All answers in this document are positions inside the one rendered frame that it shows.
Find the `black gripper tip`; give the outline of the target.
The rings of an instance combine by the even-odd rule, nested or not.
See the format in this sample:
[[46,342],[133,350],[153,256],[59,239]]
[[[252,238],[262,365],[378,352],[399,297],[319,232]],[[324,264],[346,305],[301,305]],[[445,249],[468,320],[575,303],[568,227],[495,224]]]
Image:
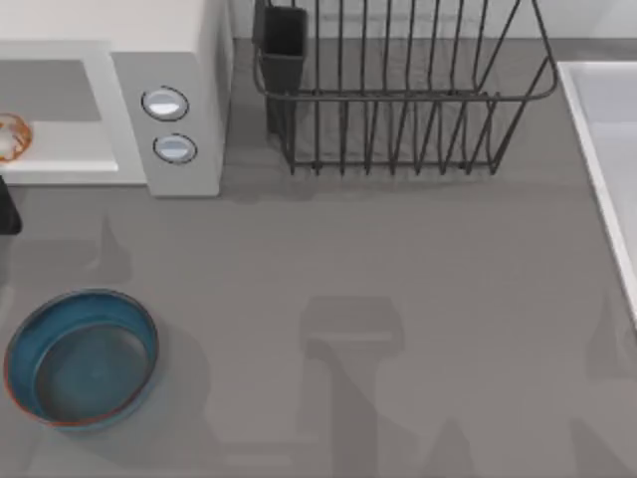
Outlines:
[[0,175],[0,235],[17,235],[22,231],[22,219],[9,188]]

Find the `white sink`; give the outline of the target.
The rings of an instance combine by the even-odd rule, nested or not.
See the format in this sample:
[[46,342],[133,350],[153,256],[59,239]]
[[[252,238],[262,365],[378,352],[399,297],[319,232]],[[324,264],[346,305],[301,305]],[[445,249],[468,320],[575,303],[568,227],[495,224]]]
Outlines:
[[557,67],[637,330],[637,61]]

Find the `blue bowl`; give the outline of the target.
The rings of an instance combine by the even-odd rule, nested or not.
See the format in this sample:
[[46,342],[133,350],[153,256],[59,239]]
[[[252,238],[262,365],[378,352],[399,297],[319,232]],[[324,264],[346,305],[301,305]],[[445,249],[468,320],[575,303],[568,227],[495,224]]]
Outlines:
[[3,356],[4,388],[30,418],[86,432],[143,404],[159,358],[157,324],[141,302],[83,289],[47,301],[16,328]]

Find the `orange glass plate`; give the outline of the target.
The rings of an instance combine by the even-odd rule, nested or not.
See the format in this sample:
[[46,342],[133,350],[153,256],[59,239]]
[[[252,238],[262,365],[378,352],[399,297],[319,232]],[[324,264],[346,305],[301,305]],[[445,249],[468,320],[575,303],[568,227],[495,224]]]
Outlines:
[[19,116],[0,113],[0,162],[17,160],[31,145],[33,133]]

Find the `pale microwave oven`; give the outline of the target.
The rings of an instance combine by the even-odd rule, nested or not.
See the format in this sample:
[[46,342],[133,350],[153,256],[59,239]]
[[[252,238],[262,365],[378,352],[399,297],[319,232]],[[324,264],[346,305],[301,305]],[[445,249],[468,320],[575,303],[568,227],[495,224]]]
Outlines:
[[[228,0],[0,0],[0,113],[31,128],[0,162],[10,184],[144,185],[156,197],[220,190],[233,78]],[[159,121],[144,92],[167,86],[187,115]],[[156,138],[183,134],[196,157],[171,164]]]

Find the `round silver microwave knob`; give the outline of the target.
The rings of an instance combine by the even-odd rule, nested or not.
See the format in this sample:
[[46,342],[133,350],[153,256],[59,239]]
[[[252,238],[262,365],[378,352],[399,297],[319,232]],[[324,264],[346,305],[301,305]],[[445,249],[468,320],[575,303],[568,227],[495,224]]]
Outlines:
[[189,111],[187,98],[178,90],[167,86],[144,92],[140,101],[143,110],[159,121],[181,120]]
[[178,133],[156,138],[152,148],[157,157],[171,164],[188,163],[198,152],[197,145],[192,139]]

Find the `black cutlery holder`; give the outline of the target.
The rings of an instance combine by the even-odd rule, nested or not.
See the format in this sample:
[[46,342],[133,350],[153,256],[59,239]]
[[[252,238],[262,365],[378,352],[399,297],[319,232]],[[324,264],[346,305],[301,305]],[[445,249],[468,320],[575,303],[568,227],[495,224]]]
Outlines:
[[255,0],[253,44],[269,95],[296,95],[307,57],[308,11]]

